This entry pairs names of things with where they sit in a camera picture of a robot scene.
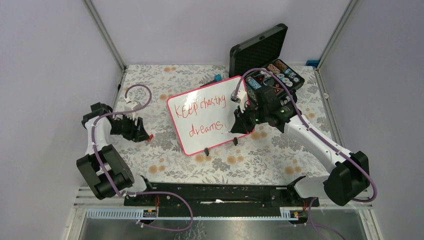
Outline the pink framed whiteboard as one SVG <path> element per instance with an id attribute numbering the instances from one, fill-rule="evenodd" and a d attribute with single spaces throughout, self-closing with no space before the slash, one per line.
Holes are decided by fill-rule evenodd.
<path id="1" fill-rule="evenodd" d="M 177 138 L 182 151 L 192 156 L 219 145 L 242 138 L 243 134 L 221 134 L 230 131 L 235 123 L 234 111 L 239 104 L 231 101 L 238 87 L 247 91 L 244 81 L 235 76 L 204 87 L 170 97 L 167 100 Z"/>

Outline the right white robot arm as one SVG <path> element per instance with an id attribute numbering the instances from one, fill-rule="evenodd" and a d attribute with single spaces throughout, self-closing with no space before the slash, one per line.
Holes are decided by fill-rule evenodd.
<path id="1" fill-rule="evenodd" d="M 368 157 L 362 151 L 353 153 L 323 135 L 301 114 L 293 95 L 287 96 L 289 101 L 282 101 L 269 86 L 258 88 L 254 94 L 255 107 L 248 104 L 246 91 L 237 88 L 231 94 L 230 99 L 239 105 L 234 111 L 235 122 L 230 132 L 252 133 L 257 125 L 267 123 L 299 142 L 329 173 L 298 180 L 294 188 L 287 191 L 287 201 L 299 206 L 307 198 L 327 196 L 339 206 L 359 202 L 357 196 L 373 185 Z"/>

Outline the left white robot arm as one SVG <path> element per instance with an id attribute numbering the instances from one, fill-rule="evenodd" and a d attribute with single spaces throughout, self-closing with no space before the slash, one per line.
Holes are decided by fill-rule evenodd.
<path id="1" fill-rule="evenodd" d="M 110 143 L 112 135 L 139 143 L 152 137 L 141 117 L 137 119 L 123 115 L 115 119 L 113 109 L 104 103 L 95 103 L 91 112 L 82 117 L 82 125 L 88 133 L 88 145 L 76 166 L 94 196 L 103 200 L 124 192 L 134 195 L 144 206 L 152 204 L 155 192 L 147 186 L 142 176 L 133 175 L 116 148 Z"/>

